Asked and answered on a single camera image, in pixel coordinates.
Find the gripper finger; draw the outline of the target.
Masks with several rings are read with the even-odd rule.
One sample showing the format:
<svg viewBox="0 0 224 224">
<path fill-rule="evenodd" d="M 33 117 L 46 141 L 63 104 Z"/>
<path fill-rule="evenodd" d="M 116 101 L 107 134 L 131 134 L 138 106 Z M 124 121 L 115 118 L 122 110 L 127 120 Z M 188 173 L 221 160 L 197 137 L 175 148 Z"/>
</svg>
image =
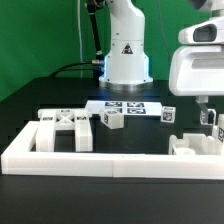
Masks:
<svg viewBox="0 0 224 224">
<path fill-rule="evenodd" d="M 200 110 L 202 110 L 207 117 L 207 125 L 213 125 L 215 122 L 215 112 L 213 109 L 208 109 L 206 104 L 208 103 L 208 97 L 207 96 L 197 96 L 196 102 L 198 106 L 200 107 Z"/>
</svg>

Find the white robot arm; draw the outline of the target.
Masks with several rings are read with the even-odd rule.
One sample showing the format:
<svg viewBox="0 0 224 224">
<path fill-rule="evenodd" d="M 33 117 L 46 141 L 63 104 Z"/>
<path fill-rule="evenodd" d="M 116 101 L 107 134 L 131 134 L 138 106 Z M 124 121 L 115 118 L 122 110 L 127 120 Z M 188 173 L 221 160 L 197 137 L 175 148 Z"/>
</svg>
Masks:
<svg viewBox="0 0 224 224">
<path fill-rule="evenodd" d="M 194 96 L 201 108 L 200 122 L 213 124 L 215 113 L 206 107 L 210 96 L 224 96 L 224 0 L 188 0 L 209 20 L 178 34 L 182 44 L 171 60 L 169 89 L 176 96 Z M 108 7 L 111 48 L 103 54 L 95 13 Z M 134 91 L 153 81 L 149 58 L 144 52 L 145 16 L 131 0 L 86 0 L 92 24 L 96 58 L 103 63 L 102 86 Z"/>
</svg>

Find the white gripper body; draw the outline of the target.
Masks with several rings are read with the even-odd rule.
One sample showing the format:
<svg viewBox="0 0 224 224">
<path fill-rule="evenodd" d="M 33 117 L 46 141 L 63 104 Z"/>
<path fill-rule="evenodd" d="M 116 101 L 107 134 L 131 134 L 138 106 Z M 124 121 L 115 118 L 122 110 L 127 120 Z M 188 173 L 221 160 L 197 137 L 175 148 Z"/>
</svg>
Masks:
<svg viewBox="0 0 224 224">
<path fill-rule="evenodd" d="M 172 58 L 169 89 L 175 96 L 224 95 L 224 46 L 184 46 Z"/>
</svg>

